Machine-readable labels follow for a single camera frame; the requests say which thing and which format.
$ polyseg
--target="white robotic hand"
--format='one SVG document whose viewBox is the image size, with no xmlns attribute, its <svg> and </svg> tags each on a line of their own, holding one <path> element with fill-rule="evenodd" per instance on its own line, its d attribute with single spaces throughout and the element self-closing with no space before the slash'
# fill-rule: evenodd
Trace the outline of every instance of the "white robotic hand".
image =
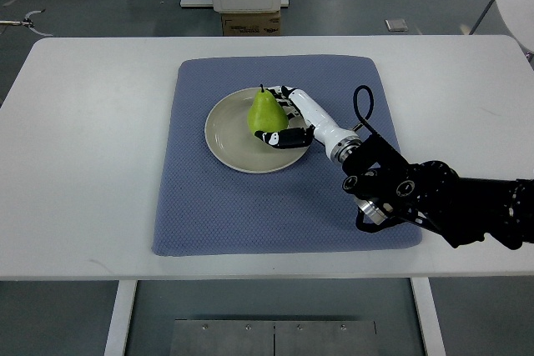
<svg viewBox="0 0 534 356">
<path fill-rule="evenodd" d="M 343 163 L 350 150 L 361 144 L 360 137 L 349 129 L 340 128 L 334 119 L 302 89 L 286 86 L 266 88 L 278 103 L 288 111 L 288 118 L 299 115 L 308 128 L 288 128 L 277 133 L 256 131 L 254 135 L 273 148 L 302 148 L 315 138 L 325 145 L 326 156 L 333 162 Z"/>
</svg>

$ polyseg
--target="plate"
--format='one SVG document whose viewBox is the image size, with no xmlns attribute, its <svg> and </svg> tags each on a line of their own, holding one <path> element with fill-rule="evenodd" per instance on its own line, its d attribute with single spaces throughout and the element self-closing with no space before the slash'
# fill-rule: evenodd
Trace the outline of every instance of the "plate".
<svg viewBox="0 0 534 356">
<path fill-rule="evenodd" d="M 308 148 L 275 149 L 252 135 L 247 114 L 259 88 L 246 88 L 220 100 L 209 112 L 204 135 L 209 150 L 222 163 L 243 173 L 272 173 L 299 160 Z M 302 117 L 290 128 L 303 127 Z"/>
</svg>

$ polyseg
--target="blue towel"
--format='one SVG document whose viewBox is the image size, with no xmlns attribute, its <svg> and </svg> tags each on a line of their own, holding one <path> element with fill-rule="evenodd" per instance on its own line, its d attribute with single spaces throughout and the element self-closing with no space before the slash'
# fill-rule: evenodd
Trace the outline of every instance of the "blue towel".
<svg viewBox="0 0 534 356">
<path fill-rule="evenodd" d="M 370 123 L 398 143 L 375 64 L 369 58 L 304 55 L 189 60 L 179 68 L 159 189 L 154 253 L 338 252 L 408 248 L 421 231 L 402 224 L 379 233 L 355 227 L 357 207 L 345 174 L 314 142 L 295 164 L 247 174 L 223 165 L 204 140 L 213 106 L 243 88 L 286 85 L 305 90 L 342 128 L 357 123 L 352 95 L 361 84 L 375 96 Z M 362 113 L 367 105 L 362 94 Z M 364 129 L 359 135 L 366 138 Z"/>
</svg>

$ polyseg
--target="green pear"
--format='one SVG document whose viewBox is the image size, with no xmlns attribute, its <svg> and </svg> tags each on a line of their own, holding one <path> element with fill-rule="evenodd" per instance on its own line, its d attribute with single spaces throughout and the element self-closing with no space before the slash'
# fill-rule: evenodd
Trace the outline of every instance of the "green pear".
<svg viewBox="0 0 534 356">
<path fill-rule="evenodd" d="M 275 96 L 264 90 L 262 85 L 250 107 L 247 123 L 254 135 L 256 131 L 274 133 L 286 129 L 289 120 L 284 109 L 276 102 Z"/>
</svg>

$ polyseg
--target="black cable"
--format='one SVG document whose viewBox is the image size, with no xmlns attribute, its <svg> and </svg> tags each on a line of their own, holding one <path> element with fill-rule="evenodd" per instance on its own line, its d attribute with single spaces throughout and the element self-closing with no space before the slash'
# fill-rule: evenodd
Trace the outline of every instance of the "black cable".
<svg viewBox="0 0 534 356">
<path fill-rule="evenodd" d="M 358 94 L 361 90 L 365 90 L 367 92 L 367 95 L 369 96 L 369 110 L 367 111 L 365 117 L 361 115 L 360 109 L 358 108 Z M 356 113 L 356 117 L 360 120 L 360 123 L 362 123 L 363 126 L 366 127 L 371 133 L 378 135 L 378 132 L 376 132 L 376 130 L 367 121 L 373 113 L 373 109 L 375 108 L 375 98 L 373 97 L 373 91 L 371 91 L 371 89 L 367 85 L 360 85 L 354 91 L 352 103 L 354 104 L 354 112 Z"/>
</svg>

